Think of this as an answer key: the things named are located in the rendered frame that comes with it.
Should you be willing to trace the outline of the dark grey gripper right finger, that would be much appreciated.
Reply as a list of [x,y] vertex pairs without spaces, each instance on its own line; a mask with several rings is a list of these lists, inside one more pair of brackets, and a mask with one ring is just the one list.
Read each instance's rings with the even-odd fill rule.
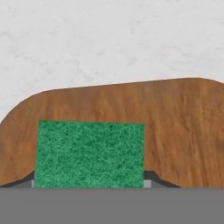
[[156,187],[177,187],[173,183],[161,179],[154,171],[143,172],[143,187],[144,188],[156,188]]

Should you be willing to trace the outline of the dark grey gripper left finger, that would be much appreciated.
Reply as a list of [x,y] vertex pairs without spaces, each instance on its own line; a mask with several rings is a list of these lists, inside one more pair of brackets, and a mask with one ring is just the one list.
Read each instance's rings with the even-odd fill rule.
[[23,179],[10,182],[5,185],[0,185],[0,188],[7,188],[7,187],[16,187],[16,188],[33,188],[34,184],[34,172],[30,173]]

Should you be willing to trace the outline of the green sponge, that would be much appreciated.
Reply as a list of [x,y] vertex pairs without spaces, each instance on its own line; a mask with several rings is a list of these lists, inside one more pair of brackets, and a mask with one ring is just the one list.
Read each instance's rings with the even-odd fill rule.
[[144,125],[38,123],[36,188],[142,188]]

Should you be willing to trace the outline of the brown wooden cutting board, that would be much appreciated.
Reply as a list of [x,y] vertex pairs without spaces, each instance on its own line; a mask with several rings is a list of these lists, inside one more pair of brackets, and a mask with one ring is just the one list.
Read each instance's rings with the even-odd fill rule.
[[33,172],[41,120],[143,123],[145,170],[182,187],[224,187],[224,83],[183,78],[34,94],[0,122],[0,186]]

